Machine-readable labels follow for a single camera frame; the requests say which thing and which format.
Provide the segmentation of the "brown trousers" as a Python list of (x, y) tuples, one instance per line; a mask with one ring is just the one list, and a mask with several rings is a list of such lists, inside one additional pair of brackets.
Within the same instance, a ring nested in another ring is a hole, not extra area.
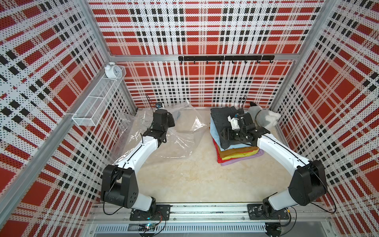
[(258, 151), (258, 147), (253, 147), (253, 146), (248, 146), (248, 147), (243, 147), (243, 148), (235, 148), (235, 149), (228, 149), (221, 151), (221, 148), (218, 148), (219, 154), (221, 158), (229, 157), (234, 154), (240, 154), (240, 153), (249, 153), (253, 151)]

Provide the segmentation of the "lime green trousers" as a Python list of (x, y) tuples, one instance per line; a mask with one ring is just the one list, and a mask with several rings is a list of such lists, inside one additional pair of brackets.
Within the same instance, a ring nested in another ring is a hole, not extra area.
[(238, 159), (238, 158), (243, 158), (243, 157), (248, 157), (257, 154), (259, 149), (253, 150), (250, 152), (245, 152), (245, 153), (235, 153), (230, 156), (226, 156), (224, 158), (220, 158), (222, 161), (230, 160), (230, 159)]

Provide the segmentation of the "light blue garment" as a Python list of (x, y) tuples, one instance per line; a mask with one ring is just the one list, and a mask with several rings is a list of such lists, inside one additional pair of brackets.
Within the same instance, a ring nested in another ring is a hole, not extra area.
[(236, 145), (230, 145), (228, 148), (223, 149), (221, 147), (220, 136), (216, 130), (216, 126), (215, 126), (215, 123), (214, 123), (212, 117), (210, 117), (210, 134), (211, 134), (212, 138), (215, 140), (215, 142), (217, 143), (217, 145), (219, 146), (221, 151), (249, 147), (249, 145), (236, 144)]

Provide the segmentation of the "red trousers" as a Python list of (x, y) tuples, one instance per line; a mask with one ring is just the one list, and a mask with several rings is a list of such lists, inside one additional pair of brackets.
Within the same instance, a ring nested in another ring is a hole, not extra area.
[(216, 141), (214, 139), (212, 139), (212, 141), (213, 141), (213, 144), (215, 146), (216, 153), (217, 153), (217, 162), (219, 164), (222, 164), (222, 163), (225, 163), (226, 161), (230, 160), (231, 159), (230, 157), (227, 157), (226, 160), (223, 160), (223, 158), (221, 157), (221, 151), (220, 151), (219, 146), (217, 145), (217, 143), (216, 143)]

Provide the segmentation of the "clear plastic vacuum bag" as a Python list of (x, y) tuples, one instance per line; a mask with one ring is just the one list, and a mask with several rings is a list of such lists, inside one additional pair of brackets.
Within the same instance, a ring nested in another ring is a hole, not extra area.
[[(149, 159), (189, 158), (208, 129), (207, 122), (188, 100), (168, 106), (166, 110), (173, 115), (175, 126), (168, 129), (167, 142), (160, 145)], [(151, 108), (142, 109), (135, 116), (126, 115), (120, 127), (123, 131), (120, 132), (120, 138), (110, 153), (111, 161), (115, 163), (129, 155), (134, 147), (142, 141), (141, 134), (152, 122), (153, 111)]]

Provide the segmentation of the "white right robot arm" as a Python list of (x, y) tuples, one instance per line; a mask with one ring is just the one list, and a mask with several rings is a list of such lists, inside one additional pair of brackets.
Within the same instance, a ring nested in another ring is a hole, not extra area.
[(222, 148), (244, 144), (257, 147), (278, 161), (291, 175), (287, 189), (275, 193), (262, 202), (257, 216), (271, 218), (294, 205), (306, 206), (327, 194), (325, 168), (321, 161), (310, 161), (277, 140), (264, 127), (256, 127), (249, 113), (224, 117), (215, 126)]

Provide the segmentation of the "purple trousers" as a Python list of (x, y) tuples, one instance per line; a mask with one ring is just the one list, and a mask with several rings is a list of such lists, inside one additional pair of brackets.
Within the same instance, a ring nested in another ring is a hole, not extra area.
[(244, 160), (250, 160), (250, 159), (254, 159), (254, 158), (257, 158), (257, 157), (260, 157), (262, 155), (264, 155), (265, 152), (261, 149), (258, 149), (256, 151), (253, 151), (253, 152), (249, 152), (246, 156), (243, 156), (243, 157), (240, 157), (240, 158), (233, 158), (233, 159), (229, 159), (229, 160), (225, 160), (225, 161), (222, 161), (221, 162), (221, 166), (228, 166), (228, 165), (231, 165), (231, 164), (234, 164), (236, 162), (240, 162), (240, 161), (244, 161)]

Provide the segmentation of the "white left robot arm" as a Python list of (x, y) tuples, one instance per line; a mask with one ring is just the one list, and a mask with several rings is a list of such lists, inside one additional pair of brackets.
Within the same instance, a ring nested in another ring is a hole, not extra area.
[(137, 173), (148, 157), (162, 143), (167, 142), (169, 128), (175, 126), (173, 115), (165, 109), (156, 109), (151, 126), (142, 134), (141, 141), (124, 158), (103, 171), (101, 201), (119, 208), (135, 209), (149, 219), (157, 213), (156, 199), (139, 192)]

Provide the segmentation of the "dark grey trousers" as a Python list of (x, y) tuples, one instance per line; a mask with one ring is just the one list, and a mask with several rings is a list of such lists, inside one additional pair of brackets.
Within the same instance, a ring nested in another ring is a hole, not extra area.
[(249, 113), (236, 107), (211, 109), (211, 118), (218, 135), (219, 147), (223, 150), (232, 146), (256, 146), (254, 136), (255, 124)]

